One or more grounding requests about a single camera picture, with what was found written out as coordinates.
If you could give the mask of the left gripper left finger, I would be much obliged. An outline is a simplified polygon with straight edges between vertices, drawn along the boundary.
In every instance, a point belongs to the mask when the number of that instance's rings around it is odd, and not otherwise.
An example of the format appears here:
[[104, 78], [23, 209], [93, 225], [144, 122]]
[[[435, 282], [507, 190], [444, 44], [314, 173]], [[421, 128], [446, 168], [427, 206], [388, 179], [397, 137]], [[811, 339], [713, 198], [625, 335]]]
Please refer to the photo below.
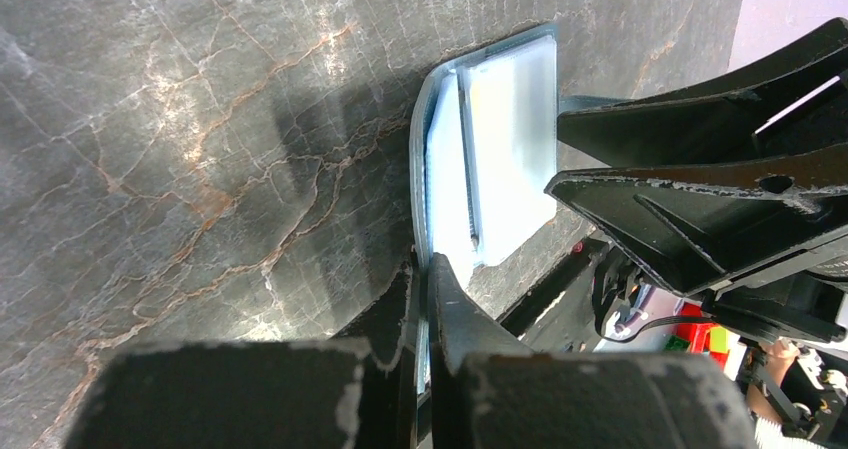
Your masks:
[[322, 340], [137, 346], [90, 388], [69, 448], [412, 448], [419, 280]]

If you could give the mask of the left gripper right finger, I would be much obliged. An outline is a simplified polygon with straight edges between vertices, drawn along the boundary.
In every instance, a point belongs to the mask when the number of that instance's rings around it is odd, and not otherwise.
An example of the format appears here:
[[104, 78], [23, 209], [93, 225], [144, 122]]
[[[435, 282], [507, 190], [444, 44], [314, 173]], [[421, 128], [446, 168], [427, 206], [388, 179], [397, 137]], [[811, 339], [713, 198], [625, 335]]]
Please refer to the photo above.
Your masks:
[[449, 259], [427, 275], [437, 448], [752, 448], [736, 386], [680, 353], [536, 352], [471, 300]]

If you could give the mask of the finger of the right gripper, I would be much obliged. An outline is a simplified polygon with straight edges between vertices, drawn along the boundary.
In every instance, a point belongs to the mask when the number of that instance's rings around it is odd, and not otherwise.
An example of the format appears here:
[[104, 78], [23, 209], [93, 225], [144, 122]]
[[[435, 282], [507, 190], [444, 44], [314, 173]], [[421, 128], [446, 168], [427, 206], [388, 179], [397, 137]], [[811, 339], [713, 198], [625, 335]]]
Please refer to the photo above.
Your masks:
[[827, 21], [747, 66], [671, 92], [565, 110], [560, 142], [611, 167], [712, 163], [847, 68], [847, 21]]

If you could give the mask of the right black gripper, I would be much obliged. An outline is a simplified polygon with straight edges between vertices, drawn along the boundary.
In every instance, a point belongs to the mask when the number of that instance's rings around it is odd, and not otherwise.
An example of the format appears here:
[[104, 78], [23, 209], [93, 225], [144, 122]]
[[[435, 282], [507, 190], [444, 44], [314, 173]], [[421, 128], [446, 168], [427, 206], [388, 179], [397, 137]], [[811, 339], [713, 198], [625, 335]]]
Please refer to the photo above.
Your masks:
[[745, 339], [847, 339], [844, 144], [736, 163], [563, 171], [546, 191], [660, 286], [729, 291], [707, 296], [702, 312]]

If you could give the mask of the blue card holder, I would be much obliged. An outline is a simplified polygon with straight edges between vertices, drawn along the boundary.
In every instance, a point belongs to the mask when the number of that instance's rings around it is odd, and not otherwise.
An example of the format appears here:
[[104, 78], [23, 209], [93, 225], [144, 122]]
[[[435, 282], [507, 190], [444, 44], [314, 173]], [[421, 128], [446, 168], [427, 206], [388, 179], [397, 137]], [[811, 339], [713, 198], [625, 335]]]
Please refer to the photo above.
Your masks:
[[414, 105], [409, 171], [414, 244], [446, 257], [461, 289], [556, 214], [545, 187], [560, 113], [596, 107], [558, 93], [558, 29], [544, 23], [436, 65]]

